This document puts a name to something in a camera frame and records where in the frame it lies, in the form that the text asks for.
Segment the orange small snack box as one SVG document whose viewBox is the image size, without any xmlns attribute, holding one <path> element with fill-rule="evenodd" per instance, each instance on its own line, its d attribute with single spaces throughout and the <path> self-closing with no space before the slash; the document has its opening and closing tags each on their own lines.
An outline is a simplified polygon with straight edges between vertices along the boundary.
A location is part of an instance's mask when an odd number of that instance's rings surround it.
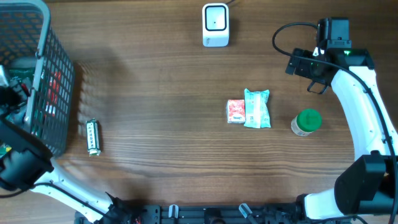
<svg viewBox="0 0 398 224">
<path fill-rule="evenodd" d="M 244 100 L 228 100 L 226 104 L 226 117 L 228 123 L 245 123 Z"/>
</svg>

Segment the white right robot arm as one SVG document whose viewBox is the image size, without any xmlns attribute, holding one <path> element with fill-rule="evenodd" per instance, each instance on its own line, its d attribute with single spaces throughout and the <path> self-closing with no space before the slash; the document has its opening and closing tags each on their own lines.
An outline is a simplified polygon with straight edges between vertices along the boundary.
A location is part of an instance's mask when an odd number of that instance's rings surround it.
<svg viewBox="0 0 398 224">
<path fill-rule="evenodd" d="M 397 215 L 397 131 L 376 83 L 366 49 L 354 49 L 349 20 L 319 20 L 313 52 L 294 49 L 286 72 L 330 87 L 338 97 L 354 144 L 354 162 L 334 187 L 303 198 L 307 219 L 329 221 L 355 215 Z"/>
</svg>

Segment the teal tissue pack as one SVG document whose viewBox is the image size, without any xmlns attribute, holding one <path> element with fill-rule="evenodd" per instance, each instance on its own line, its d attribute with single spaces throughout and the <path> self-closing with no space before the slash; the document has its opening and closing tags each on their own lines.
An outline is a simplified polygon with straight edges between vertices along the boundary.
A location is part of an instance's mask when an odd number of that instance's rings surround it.
<svg viewBox="0 0 398 224">
<path fill-rule="evenodd" d="M 271 119 L 267 102 L 269 90 L 249 91 L 244 90 L 245 117 L 244 126 L 247 128 L 271 128 Z"/>
</svg>

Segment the white green candy pack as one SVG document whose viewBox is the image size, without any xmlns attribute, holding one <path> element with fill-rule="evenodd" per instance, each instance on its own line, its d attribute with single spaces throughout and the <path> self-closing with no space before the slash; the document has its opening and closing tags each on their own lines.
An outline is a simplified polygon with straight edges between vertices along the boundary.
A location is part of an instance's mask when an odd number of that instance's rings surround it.
<svg viewBox="0 0 398 224">
<path fill-rule="evenodd" d="M 86 122 L 86 141 L 89 156 L 98 156 L 101 154 L 98 134 L 98 123 L 93 118 Z"/>
</svg>

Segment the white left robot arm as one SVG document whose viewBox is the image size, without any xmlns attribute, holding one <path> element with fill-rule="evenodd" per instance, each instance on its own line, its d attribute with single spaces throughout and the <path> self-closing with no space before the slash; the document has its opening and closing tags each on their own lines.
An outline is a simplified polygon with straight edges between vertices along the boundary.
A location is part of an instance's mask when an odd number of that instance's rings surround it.
<svg viewBox="0 0 398 224">
<path fill-rule="evenodd" d="M 53 158 L 56 143 L 66 140 L 64 117 L 32 113 L 32 124 L 21 128 L 7 119 L 23 101 L 11 87 L 1 87 L 1 142 L 11 150 L 1 157 L 1 188 L 14 197 L 31 190 L 48 195 L 76 211 L 91 223 L 127 223 L 131 213 L 120 199 L 89 189 L 65 172 Z"/>
</svg>

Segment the green lid jar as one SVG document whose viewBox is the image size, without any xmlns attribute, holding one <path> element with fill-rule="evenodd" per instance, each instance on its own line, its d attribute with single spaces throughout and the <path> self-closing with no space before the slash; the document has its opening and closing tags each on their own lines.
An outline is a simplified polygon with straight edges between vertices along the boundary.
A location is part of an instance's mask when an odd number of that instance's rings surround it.
<svg viewBox="0 0 398 224">
<path fill-rule="evenodd" d="M 301 111 L 291 122 L 291 130 L 298 136 L 308 136 L 322 126 L 322 116 L 314 109 Z"/>
</svg>

